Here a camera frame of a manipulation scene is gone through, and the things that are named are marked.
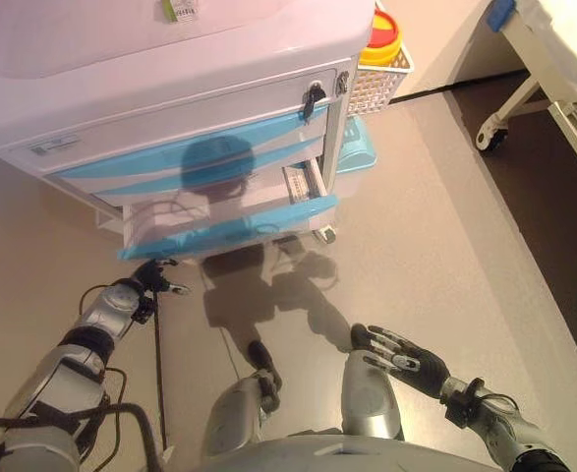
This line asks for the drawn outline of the robot right black hand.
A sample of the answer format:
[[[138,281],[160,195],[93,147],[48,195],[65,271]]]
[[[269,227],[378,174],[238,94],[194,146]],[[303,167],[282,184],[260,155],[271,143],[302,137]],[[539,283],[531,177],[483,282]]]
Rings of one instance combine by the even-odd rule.
[[[440,399],[450,377],[440,357],[378,325],[353,324],[350,335],[353,349],[367,364],[428,397]]]

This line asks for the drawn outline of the robot left black hand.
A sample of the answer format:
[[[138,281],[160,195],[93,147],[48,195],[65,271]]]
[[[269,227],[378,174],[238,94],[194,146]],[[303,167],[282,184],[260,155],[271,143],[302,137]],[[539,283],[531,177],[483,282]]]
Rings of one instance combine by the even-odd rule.
[[[189,295],[192,289],[185,284],[175,283],[168,280],[163,274],[164,270],[179,263],[171,258],[152,259],[140,265],[132,275],[145,291],[155,293],[173,293],[176,295]]]

